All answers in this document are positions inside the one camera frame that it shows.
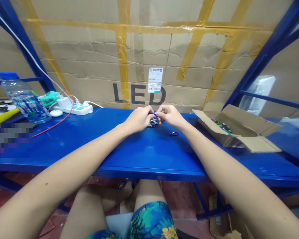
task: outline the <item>human hand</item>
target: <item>human hand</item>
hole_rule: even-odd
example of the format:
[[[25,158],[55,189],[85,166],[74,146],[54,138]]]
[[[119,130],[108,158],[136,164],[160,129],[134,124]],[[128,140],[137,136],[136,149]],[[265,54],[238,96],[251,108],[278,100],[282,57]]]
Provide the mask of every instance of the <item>human hand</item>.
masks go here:
[[[151,106],[138,107],[134,110],[130,116],[123,123],[124,128],[129,130],[130,133],[136,133],[144,130],[152,118],[155,117]]]
[[[166,121],[174,128],[180,128],[182,125],[187,123],[173,105],[161,105],[156,111],[156,115],[160,125],[164,125],[164,121]]]

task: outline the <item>plastic water bottle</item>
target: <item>plastic water bottle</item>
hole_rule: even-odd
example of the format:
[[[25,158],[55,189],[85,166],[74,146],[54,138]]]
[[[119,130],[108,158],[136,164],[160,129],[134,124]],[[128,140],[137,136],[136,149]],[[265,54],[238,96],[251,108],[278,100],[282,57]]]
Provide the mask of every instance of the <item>plastic water bottle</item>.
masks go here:
[[[45,123],[52,119],[31,86],[20,80],[14,72],[0,72],[1,86],[15,106],[32,123]]]

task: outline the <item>red cable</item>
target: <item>red cable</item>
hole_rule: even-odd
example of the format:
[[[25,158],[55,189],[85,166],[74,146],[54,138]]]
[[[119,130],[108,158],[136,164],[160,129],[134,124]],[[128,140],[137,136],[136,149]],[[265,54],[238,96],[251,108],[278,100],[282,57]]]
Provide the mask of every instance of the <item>red cable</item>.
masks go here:
[[[49,219],[49,222],[51,223],[51,225],[52,225],[52,229],[51,230],[49,230],[48,232],[46,232],[46,233],[44,233],[44,234],[42,234],[41,236],[39,236],[39,238],[41,238],[41,237],[43,237],[43,236],[45,236],[46,234],[48,234],[48,233],[50,233],[53,229],[55,229],[56,228],[56,226],[55,226],[55,224],[51,221],[51,219]]]
[[[65,92],[65,93],[67,93],[68,95],[70,95],[71,98],[72,98],[72,100],[73,100],[73,105],[72,105],[72,109],[71,109],[71,111],[70,111],[69,114],[68,114],[64,119],[62,119],[59,123],[57,123],[57,124],[53,125],[52,127],[50,127],[50,128],[48,128],[48,129],[42,131],[41,133],[38,133],[38,134],[34,135],[33,137],[36,137],[36,136],[38,136],[38,135],[40,135],[40,134],[42,134],[42,133],[44,133],[44,132],[47,132],[48,130],[54,128],[54,127],[57,126],[58,124],[62,123],[62,122],[63,122],[63,121],[64,121],[64,120],[71,114],[71,112],[72,112],[72,110],[73,110],[73,107],[74,107],[74,98],[73,98],[73,96],[72,96],[70,93],[68,93],[68,92],[66,92],[66,91],[61,91],[60,94],[61,94],[62,92]]]

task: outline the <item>human arm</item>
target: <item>human arm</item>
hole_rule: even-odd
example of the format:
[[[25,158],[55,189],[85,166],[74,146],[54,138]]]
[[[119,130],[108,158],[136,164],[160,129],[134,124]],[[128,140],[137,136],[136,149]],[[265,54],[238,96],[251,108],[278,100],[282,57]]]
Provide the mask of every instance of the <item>human arm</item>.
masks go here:
[[[0,238],[37,238],[57,206],[99,167],[127,136],[142,131],[154,115],[137,108],[111,131],[45,169],[0,208]]]
[[[174,106],[157,111],[182,132],[202,162],[209,178],[241,215],[255,238],[299,238],[299,219],[252,172],[190,125]]]

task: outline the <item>plastic bag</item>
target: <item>plastic bag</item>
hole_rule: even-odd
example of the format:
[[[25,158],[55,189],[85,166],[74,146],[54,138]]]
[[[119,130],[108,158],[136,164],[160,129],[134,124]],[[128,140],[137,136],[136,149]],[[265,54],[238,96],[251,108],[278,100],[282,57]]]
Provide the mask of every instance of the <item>plastic bag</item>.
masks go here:
[[[268,96],[273,84],[275,83],[275,80],[276,77],[272,75],[259,76],[250,86],[248,92]],[[239,108],[258,116],[265,103],[266,100],[244,95],[239,103]]]

